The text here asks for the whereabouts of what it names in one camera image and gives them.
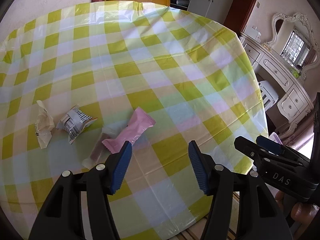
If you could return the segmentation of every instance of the mirror frame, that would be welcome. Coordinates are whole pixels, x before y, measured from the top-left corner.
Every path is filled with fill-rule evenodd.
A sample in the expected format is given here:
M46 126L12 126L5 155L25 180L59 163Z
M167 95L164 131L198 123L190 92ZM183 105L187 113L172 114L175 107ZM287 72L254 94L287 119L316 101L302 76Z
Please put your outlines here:
M272 20L271 20L271 29L272 29L272 39L265 42L263 46L267 48L269 51L271 51L272 46L277 42L278 39L278 34L276 32L276 22L277 20L283 20L286 22L296 22L299 21L302 23L303 26L305 26L308 30L309 33L309 38L310 38L310 43L313 46L313 49L316 51L317 58L314 62L311 64L305 65L301 71L301 76L299 79L302 79L301 81L304 82L307 77L306 73L308 70L313 69L319 65L320 62L320 50L318 47L318 43L316 42L314 36L313 36L313 30L311 27L311 23L309 22L307 15L302 14L302 13L295 13L293 16L288 16L284 13L276 13L273 15Z

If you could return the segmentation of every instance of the snack package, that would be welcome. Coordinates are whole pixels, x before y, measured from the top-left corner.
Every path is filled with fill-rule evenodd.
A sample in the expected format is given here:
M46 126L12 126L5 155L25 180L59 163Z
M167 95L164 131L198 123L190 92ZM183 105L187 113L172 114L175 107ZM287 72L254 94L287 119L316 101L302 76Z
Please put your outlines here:
M54 122L51 115L48 114L42 101L37 100L39 106L39 113L37 121L35 123L36 136L41 149L48 146L49 141L52 138L51 130L54 128Z
M90 156L82 161L82 166L91 169L98 163L104 163L107 157L111 154L108 149L103 145L104 139L110 138L110 135L102 132L96 145L94 146Z
M116 139L104 139L102 143L111 153L121 150L125 141L133 145L140 135L156 123L145 111L138 107L134 112L126 128L124 128Z
M60 119L56 128L67 131L69 134L69 143L72 144L77 136L96 120L97 118L92 118L83 113L77 105Z
M280 140L279 136L275 133L275 132L272 132L269 136L269 139L271 141L274 141L276 143L279 143L279 144L282 144L282 141Z

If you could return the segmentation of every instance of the round table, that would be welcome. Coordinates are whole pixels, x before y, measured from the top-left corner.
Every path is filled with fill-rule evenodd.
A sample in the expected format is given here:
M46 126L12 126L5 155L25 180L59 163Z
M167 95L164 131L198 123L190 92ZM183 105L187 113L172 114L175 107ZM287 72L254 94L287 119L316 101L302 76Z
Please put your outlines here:
M24 238L60 174L86 171L82 160L101 130L117 135L138 106L156 124L134 144L121 189L109 197L122 239L168 239L208 212L189 141L246 173L252 160L234 139L268 135L236 34L183 10L133 1L75 5L13 31L0 58L0 205ZM40 149L37 100L55 124L74 105L98 120L72 145L65 131L53 130Z

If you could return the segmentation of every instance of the white container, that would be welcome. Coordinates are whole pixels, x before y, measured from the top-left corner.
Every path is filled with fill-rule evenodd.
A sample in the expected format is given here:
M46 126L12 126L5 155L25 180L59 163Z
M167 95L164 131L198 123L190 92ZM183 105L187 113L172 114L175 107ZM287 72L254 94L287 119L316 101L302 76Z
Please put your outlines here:
M247 34L249 37L253 38L255 41L261 42L260 37L261 33L257 30L257 27L249 27L247 26L244 30L244 33Z

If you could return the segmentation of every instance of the pink candy wrapper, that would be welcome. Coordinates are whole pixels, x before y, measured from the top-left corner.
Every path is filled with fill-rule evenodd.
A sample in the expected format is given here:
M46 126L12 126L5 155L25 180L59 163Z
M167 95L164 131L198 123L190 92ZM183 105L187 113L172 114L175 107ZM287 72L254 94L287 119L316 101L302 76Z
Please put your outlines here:
M116 139L105 139L103 145L111 153L118 153L125 141L133 145L142 133L156 123L145 111L138 107L134 112L126 128L124 128Z

